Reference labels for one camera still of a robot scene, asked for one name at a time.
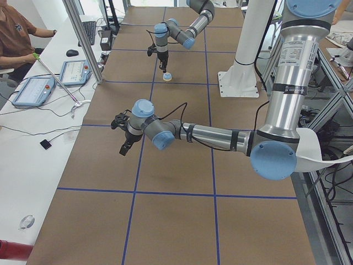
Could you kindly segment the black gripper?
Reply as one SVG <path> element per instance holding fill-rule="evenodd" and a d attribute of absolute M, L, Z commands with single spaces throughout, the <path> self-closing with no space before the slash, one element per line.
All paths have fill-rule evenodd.
<path fill-rule="evenodd" d="M 168 50 L 164 52 L 158 51 L 157 57 L 160 60 L 159 69 L 162 70 L 163 72 L 167 72 L 169 51 Z"/>
<path fill-rule="evenodd" d="M 120 151 L 119 151 L 119 154 L 121 154 L 122 156 L 127 155 L 128 151 L 132 147 L 132 144 L 134 144 L 135 142 L 139 142 L 141 140 L 142 134 L 135 135 L 129 131 L 126 131 L 125 138 L 126 138 L 126 141 L 122 144 Z"/>

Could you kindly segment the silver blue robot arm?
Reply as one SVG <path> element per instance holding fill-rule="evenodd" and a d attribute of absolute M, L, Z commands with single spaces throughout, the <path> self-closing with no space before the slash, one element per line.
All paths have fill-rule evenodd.
<path fill-rule="evenodd" d="M 147 55 L 157 54 L 160 60 L 159 69 L 164 75 L 167 75 L 168 64 L 168 38 L 174 39 L 177 43 L 186 49 L 194 46 L 196 37 L 213 21 L 215 17 L 215 6 L 209 0 L 189 0 L 186 4 L 199 16 L 195 21 L 183 30 L 176 19 L 170 18 L 165 22 L 154 26 L 155 42 L 148 48 Z"/>
<path fill-rule="evenodd" d="M 116 154 L 110 162 L 112 174 L 129 178 L 137 172 L 150 178 L 208 176 L 211 157 L 216 151 L 216 171 L 243 176 L 250 172 L 251 161 L 233 150 L 249 151 L 241 145 L 250 134 L 255 108 L 265 100 L 263 92 L 255 97 L 225 97 L 218 85 L 218 68 L 229 63 L 231 46 L 245 46 L 251 52 L 253 29 L 244 28 L 242 12 L 237 8 L 217 8 L 216 19 L 202 33 L 196 51 L 172 50 L 175 80 L 167 84 L 157 78 L 150 91 L 145 84 L 120 85 L 123 108 L 153 105 L 165 130 L 162 141 L 154 146 L 145 137 L 137 150 L 127 157 Z"/>

